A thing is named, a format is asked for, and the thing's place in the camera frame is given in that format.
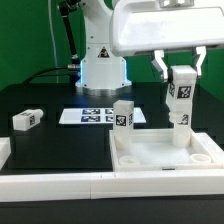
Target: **cable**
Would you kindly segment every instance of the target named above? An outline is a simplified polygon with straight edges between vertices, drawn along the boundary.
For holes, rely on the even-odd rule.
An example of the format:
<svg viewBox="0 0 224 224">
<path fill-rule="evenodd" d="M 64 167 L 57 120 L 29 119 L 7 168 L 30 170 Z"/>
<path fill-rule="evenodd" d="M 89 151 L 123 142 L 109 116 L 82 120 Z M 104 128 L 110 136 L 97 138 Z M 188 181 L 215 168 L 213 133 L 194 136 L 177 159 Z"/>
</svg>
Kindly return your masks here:
<svg viewBox="0 0 224 224">
<path fill-rule="evenodd" d="M 56 68 L 48 68 L 48 69 L 41 70 L 41 71 L 35 73 L 34 75 L 32 75 L 31 77 L 29 77 L 28 79 L 26 79 L 23 82 L 23 84 L 28 84 L 32 79 L 34 79 L 36 77 L 39 77 L 44 73 L 52 72 L 52 71 L 58 71 L 58 70 L 67 70 L 67 69 L 68 69 L 67 67 L 56 67 Z"/>
<path fill-rule="evenodd" d="M 49 25 L 50 25 L 50 32 L 51 32 L 51 40 L 52 40 L 53 52 L 54 52 L 54 62 L 55 62 L 55 66 L 58 67 L 57 48 L 56 48 L 56 42 L 55 42 L 53 22 L 52 22 L 51 0 L 48 0 L 48 15 L 49 15 Z"/>
</svg>

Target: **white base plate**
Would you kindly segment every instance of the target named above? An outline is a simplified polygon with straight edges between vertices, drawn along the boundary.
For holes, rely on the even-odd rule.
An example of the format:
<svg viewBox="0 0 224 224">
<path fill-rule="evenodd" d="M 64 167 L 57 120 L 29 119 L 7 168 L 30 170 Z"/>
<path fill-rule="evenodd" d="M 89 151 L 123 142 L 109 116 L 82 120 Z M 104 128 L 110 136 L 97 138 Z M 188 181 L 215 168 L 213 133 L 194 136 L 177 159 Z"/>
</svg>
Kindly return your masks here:
<svg viewBox="0 0 224 224">
<path fill-rule="evenodd" d="M 109 124 L 113 123 L 112 108 L 64 109 L 59 124 Z M 134 123 L 146 123 L 141 108 L 134 108 Z"/>
</svg>

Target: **blue light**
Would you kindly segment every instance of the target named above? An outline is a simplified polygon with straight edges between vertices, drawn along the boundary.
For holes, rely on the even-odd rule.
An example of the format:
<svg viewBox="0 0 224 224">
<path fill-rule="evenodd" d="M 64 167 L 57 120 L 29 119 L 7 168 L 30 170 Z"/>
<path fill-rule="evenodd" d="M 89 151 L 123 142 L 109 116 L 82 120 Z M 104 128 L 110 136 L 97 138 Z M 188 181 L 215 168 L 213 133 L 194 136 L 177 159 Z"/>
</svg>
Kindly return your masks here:
<svg viewBox="0 0 224 224">
<path fill-rule="evenodd" d="M 125 66 L 124 66 L 124 69 L 125 69 L 125 82 L 127 82 L 128 81 L 128 78 L 127 78 L 128 72 L 127 72 L 127 61 L 125 59 L 124 59 L 124 63 L 125 63 Z"/>
<path fill-rule="evenodd" d="M 80 83 L 82 84 L 82 82 L 83 82 L 83 62 L 81 61 L 81 63 L 80 63 Z"/>
</svg>

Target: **black tabletop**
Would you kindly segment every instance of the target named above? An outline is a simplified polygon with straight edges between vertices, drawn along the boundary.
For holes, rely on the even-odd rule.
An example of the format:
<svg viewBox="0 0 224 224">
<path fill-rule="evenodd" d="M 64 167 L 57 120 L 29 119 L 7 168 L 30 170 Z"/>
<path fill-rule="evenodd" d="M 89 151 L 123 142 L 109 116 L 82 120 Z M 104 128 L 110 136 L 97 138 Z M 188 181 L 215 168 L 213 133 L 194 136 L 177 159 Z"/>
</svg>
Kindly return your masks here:
<svg viewBox="0 0 224 224">
<path fill-rule="evenodd" d="M 166 84 L 137 83 L 120 96 L 72 92 L 68 84 L 12 85 L 0 92 L 0 137 L 10 137 L 12 153 L 0 175 L 112 171 L 112 124 L 61 125 L 65 108 L 111 108 L 133 100 L 147 123 L 135 128 L 170 128 Z M 224 149 L 224 104 L 197 86 L 192 129 L 206 132 Z M 41 123 L 14 131 L 12 116 L 42 109 Z M 222 195 L 104 200 L 0 203 L 0 223 L 223 223 Z"/>
</svg>

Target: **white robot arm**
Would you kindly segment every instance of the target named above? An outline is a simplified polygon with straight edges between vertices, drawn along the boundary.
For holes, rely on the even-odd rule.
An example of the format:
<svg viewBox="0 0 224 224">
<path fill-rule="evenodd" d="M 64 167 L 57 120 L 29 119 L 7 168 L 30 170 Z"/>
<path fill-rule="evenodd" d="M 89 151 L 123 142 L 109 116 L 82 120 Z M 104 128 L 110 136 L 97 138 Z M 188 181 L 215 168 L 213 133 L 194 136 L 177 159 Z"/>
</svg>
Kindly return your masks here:
<svg viewBox="0 0 224 224">
<path fill-rule="evenodd" d="M 110 46 L 117 56 L 154 54 L 155 67 L 168 79 L 163 62 L 166 50 L 195 48 L 194 67 L 172 66 L 166 103 L 174 123 L 173 144 L 190 144 L 192 99 L 206 46 L 224 43 L 223 0 L 120 0 L 113 1 Z"/>
</svg>

